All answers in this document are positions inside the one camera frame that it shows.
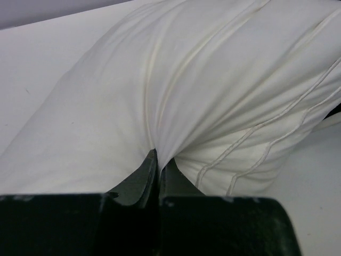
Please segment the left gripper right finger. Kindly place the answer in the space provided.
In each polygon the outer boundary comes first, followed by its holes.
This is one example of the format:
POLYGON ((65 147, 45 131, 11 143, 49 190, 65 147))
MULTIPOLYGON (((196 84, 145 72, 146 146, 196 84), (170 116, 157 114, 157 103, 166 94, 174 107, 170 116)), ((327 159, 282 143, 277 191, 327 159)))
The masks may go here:
POLYGON ((161 172, 160 255, 300 255, 293 225, 272 198, 206 196, 171 160, 161 172))

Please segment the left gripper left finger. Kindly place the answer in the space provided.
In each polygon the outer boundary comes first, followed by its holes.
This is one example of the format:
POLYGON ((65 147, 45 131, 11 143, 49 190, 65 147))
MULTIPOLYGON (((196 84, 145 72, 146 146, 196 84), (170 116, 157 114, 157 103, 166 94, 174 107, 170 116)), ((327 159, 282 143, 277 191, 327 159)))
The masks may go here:
POLYGON ((106 193, 2 195, 1 255, 152 255, 157 153, 106 193))

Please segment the white pillow insert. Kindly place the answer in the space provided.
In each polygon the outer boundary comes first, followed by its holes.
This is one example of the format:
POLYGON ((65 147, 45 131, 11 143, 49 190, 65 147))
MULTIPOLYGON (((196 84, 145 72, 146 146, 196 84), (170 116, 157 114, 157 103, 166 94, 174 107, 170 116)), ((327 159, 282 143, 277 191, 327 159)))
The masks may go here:
POLYGON ((13 139, 1 193, 106 192, 154 149, 207 195, 256 194, 339 103, 340 1, 145 5, 13 139))

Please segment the black white checkered pillowcase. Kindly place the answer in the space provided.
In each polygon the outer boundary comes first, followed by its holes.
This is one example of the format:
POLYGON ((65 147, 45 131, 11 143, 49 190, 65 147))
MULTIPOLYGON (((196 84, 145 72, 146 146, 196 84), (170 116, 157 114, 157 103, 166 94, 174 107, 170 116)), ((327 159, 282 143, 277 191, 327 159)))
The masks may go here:
POLYGON ((340 123, 340 108, 341 104, 335 107, 319 124, 318 129, 324 129, 340 123))

